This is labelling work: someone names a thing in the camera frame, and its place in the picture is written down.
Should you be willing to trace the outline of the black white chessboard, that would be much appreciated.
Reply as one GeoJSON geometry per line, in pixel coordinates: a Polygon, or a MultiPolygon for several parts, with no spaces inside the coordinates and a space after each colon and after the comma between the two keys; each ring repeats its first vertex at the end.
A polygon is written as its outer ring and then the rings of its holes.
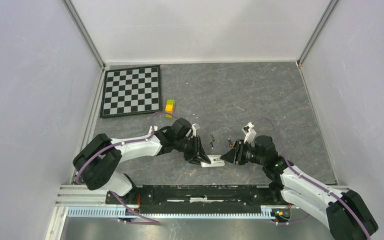
{"type": "Polygon", "coordinates": [[[107,70],[99,117],[151,114],[163,109],[161,66],[107,70]]]}

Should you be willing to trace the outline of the white remote control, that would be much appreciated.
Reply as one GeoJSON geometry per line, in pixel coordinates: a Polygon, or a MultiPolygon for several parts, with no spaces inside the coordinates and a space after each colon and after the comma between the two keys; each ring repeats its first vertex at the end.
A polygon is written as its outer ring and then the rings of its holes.
{"type": "Polygon", "coordinates": [[[224,167],[225,161],[221,159],[221,155],[208,155],[210,163],[201,162],[200,165],[203,168],[215,168],[215,167],[224,167]]]}

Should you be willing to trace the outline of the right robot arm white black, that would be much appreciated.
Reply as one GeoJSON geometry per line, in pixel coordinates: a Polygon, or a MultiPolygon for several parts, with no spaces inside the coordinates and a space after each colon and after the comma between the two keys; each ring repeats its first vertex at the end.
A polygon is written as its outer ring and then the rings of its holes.
{"type": "Polygon", "coordinates": [[[257,136],[253,145],[238,140],[220,158],[235,165],[261,165],[271,180],[269,199],[275,204],[287,202],[299,207],[327,227],[335,240],[369,240],[379,230],[356,191],[329,187],[304,173],[278,153],[270,136],[257,136]]]}

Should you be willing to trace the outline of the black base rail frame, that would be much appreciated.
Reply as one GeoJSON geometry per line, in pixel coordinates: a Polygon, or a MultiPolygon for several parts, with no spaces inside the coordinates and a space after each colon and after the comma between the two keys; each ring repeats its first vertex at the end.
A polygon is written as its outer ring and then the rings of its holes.
{"type": "Polygon", "coordinates": [[[258,214],[289,203],[267,185],[139,185],[121,197],[141,214],[258,214]]]}

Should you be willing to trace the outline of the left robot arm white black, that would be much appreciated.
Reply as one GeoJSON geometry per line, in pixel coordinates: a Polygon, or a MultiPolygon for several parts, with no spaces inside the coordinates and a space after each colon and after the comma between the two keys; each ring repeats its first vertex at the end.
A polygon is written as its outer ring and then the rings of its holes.
{"type": "Polygon", "coordinates": [[[125,204],[133,203],[137,190],[133,181],[116,171],[119,164],[142,157],[154,157],[176,150],[185,161],[199,165],[211,162],[202,146],[196,128],[186,119],[178,118],[171,126],[133,138],[109,138],[100,133],[73,159],[76,182],[84,183],[90,191],[106,189],[117,194],[125,204]]]}

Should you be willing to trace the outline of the white remote left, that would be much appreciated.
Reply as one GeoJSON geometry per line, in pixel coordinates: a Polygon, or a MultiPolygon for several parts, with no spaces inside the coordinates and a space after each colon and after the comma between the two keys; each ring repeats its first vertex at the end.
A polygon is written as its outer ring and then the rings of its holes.
{"type": "Polygon", "coordinates": [[[148,133],[151,134],[152,132],[155,132],[155,131],[157,131],[157,130],[158,130],[158,127],[157,127],[157,126],[155,126],[155,125],[151,125],[150,128],[149,128],[148,133]]]}

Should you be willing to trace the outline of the green yellow orange brick stack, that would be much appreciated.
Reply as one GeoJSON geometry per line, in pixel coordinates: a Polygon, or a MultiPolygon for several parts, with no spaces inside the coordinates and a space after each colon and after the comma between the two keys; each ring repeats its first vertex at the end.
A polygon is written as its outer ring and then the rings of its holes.
{"type": "Polygon", "coordinates": [[[173,99],[168,99],[165,106],[165,112],[167,113],[165,116],[167,118],[173,118],[175,108],[175,101],[173,99]]]}

